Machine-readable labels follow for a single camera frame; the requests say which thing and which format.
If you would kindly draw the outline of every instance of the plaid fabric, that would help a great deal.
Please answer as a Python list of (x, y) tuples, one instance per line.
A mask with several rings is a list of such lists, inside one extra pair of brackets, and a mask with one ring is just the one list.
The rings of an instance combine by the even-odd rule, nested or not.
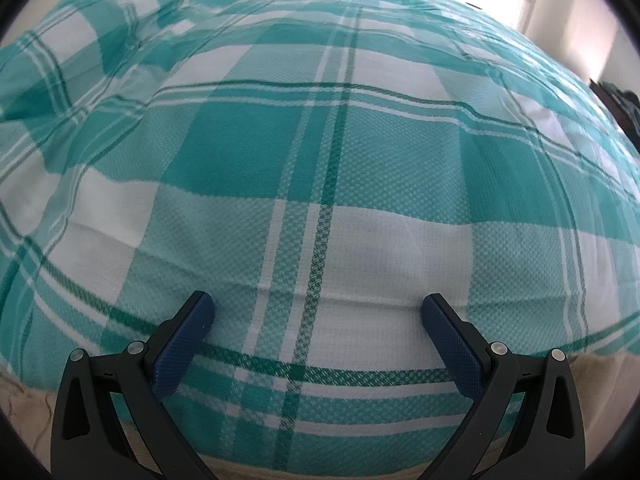
[(640, 352), (638, 153), (481, 12), (63, 0), (0, 67), (0, 356), (29, 386), (199, 288), (216, 322), (166, 401), (195, 449), (364, 476), (469, 407), (426, 294), (516, 352)]

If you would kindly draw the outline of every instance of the teal plaid blanket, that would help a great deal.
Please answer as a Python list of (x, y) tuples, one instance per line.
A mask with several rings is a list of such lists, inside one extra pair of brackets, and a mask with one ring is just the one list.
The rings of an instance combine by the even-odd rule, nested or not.
[(425, 295), (516, 352), (640, 352), (636, 158), (449, 0), (63, 0), (0, 50), (0, 362), (55, 390), (205, 290), (166, 402), (198, 452), (409, 468), (469, 407)]

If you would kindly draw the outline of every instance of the beige sheet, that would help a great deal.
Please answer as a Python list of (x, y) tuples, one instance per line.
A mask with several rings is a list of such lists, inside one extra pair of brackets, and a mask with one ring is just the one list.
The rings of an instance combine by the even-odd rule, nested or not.
[[(586, 462), (589, 465), (607, 445), (626, 417), (640, 392), (640, 356), (620, 353), (602, 358), (579, 355), (571, 364), (576, 381), (584, 421)], [(26, 388), (0, 369), (0, 408), (34, 455), (49, 468), (49, 444), (56, 394)], [(127, 437), (143, 465), (156, 469), (139, 434), (125, 426)], [(481, 468), (494, 462), (504, 440), (495, 442), (484, 457)], [(203, 456), (220, 480), (320, 479), (243, 466)], [(426, 464), (392, 475), (377, 476), (378, 480), (414, 480)]]

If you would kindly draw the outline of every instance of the blue gripper pad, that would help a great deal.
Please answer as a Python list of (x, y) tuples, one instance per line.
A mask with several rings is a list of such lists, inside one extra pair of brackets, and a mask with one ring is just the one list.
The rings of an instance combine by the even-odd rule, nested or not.
[(209, 294), (203, 294), (154, 362), (151, 390), (156, 399), (174, 394), (200, 343), (213, 323), (215, 307)]
[(458, 391), (477, 402), (484, 390), (482, 364), (449, 317), (429, 296), (422, 303), (422, 325), (453, 377)]

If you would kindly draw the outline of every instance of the metal screw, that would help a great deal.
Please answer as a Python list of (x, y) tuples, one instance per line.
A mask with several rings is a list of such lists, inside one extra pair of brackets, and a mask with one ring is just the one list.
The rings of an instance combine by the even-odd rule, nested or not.
[(500, 343), (500, 342), (491, 343), (491, 352), (493, 352), (494, 354), (505, 355), (508, 351), (509, 349), (507, 348), (507, 345), (505, 345), (504, 343)]
[(143, 351), (145, 344), (142, 341), (134, 341), (133, 343), (129, 343), (127, 346), (127, 352), (132, 355), (139, 354)]
[(566, 356), (564, 355), (564, 352), (563, 352), (562, 350), (560, 350), (560, 349), (558, 349), (558, 348), (554, 348), (554, 349), (551, 351), (551, 357), (552, 357), (553, 359), (555, 359), (556, 361), (564, 361), (564, 358), (565, 358)]
[(79, 361), (80, 359), (82, 359), (83, 355), (84, 350), (82, 350), (81, 348), (76, 348), (73, 352), (71, 352), (71, 354), (69, 354), (69, 359), (71, 359), (72, 361)]

